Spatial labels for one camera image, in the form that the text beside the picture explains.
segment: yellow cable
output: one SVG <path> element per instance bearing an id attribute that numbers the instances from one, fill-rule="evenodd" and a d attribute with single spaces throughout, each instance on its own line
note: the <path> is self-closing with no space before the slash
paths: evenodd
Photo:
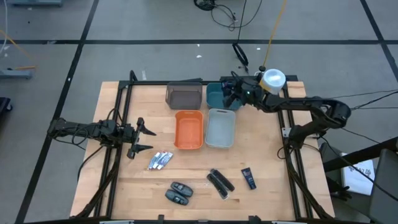
<path id="1" fill-rule="evenodd" d="M 24 53 L 24 55 L 26 57 L 28 57 L 30 60 L 34 61 L 33 57 L 30 56 L 30 54 L 28 52 L 26 52 L 22 47 L 18 46 L 3 30 L 0 29 L 0 33 L 2 33 L 5 38 L 9 39 L 11 41 L 12 44 L 14 44 L 14 46 L 20 50 L 22 53 Z M 32 68 L 36 68 L 36 66 L 26 66 L 26 67 L 18 67 L 16 68 L 16 70 L 24 70 L 24 69 L 32 69 Z"/>
<path id="2" fill-rule="evenodd" d="M 27 70 L 27 69 L 35 69 L 36 66 L 23 66 L 23 67 L 17 67 L 14 68 L 14 70 Z"/>
<path id="3" fill-rule="evenodd" d="M 275 34 L 275 31 L 276 31 L 276 28 L 278 27 L 280 18 L 282 17 L 282 13 L 284 13 L 284 11 L 285 11 L 286 2 L 287 2 L 287 0 L 284 0 L 284 3 L 282 4 L 282 8 L 280 9 L 278 18 L 276 19 L 276 23 L 275 23 L 274 29 L 271 32 L 271 37 L 269 38 L 269 41 L 268 41 L 266 57 L 264 59 L 264 63 L 262 64 L 262 66 L 264 66 L 264 67 L 266 66 L 268 53 L 269 53 L 269 48 L 271 47 L 272 38 L 274 38 L 274 34 Z"/>

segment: gray bin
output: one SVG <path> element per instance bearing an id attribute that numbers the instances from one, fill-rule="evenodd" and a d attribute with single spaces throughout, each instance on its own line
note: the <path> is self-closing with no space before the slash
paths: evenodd
<path id="1" fill-rule="evenodd" d="M 169 82 L 166 103 L 172 110 L 199 110 L 202 89 L 197 82 Z"/>
<path id="2" fill-rule="evenodd" d="M 210 109 L 205 142 L 209 147 L 227 149 L 234 144 L 235 113 Z"/>

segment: teal bin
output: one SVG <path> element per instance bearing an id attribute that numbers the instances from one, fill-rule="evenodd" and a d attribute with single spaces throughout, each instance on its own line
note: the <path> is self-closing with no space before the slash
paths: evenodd
<path id="1" fill-rule="evenodd" d="M 209 109 L 225 109 L 236 111 L 242 106 L 242 103 L 238 100 L 234 100 L 229 108 L 224 108 L 223 104 L 223 90 L 221 89 L 221 83 L 209 83 L 206 88 L 206 102 Z"/>

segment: plastic storage bin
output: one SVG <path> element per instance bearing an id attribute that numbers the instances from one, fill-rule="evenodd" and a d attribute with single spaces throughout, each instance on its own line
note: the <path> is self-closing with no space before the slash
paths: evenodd
<path id="1" fill-rule="evenodd" d="M 223 90 L 221 89 L 221 83 L 209 83 L 206 88 L 206 102 L 209 109 L 218 108 L 236 111 L 242 106 L 240 101 L 234 100 L 229 108 L 225 108 L 223 99 L 224 96 Z"/>
<path id="2" fill-rule="evenodd" d="M 201 94 L 201 83 L 170 82 L 167 84 L 166 103 L 173 110 L 199 110 Z"/>
<path id="3" fill-rule="evenodd" d="M 209 147 L 227 149 L 234 144 L 235 112 L 211 109 L 205 142 Z"/>
<path id="4" fill-rule="evenodd" d="M 203 145 L 203 114 L 200 111 L 179 111 L 175 114 L 174 146 L 199 149 Z"/>

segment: black key fob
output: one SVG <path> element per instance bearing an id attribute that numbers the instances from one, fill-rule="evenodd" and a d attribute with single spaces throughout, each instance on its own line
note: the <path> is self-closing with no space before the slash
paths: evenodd
<path id="1" fill-rule="evenodd" d="M 207 175 L 207 179 L 216 187 L 218 193 L 223 200 L 228 198 L 228 192 L 225 190 L 224 186 L 217 180 L 217 178 L 214 177 L 213 174 Z"/>
<path id="2" fill-rule="evenodd" d="M 180 205 L 188 204 L 188 199 L 186 199 L 184 196 L 180 195 L 179 193 L 175 192 L 174 190 L 167 190 L 165 196 L 174 203 Z"/>
<path id="3" fill-rule="evenodd" d="M 180 195 L 186 196 L 186 197 L 191 197 L 193 194 L 193 190 L 186 186 L 185 184 L 181 184 L 178 182 L 173 182 L 171 185 L 171 188 L 178 192 Z"/>
<path id="4" fill-rule="evenodd" d="M 231 184 L 231 182 L 224 177 L 218 170 L 212 169 L 210 172 L 230 191 L 234 191 L 235 187 Z"/>

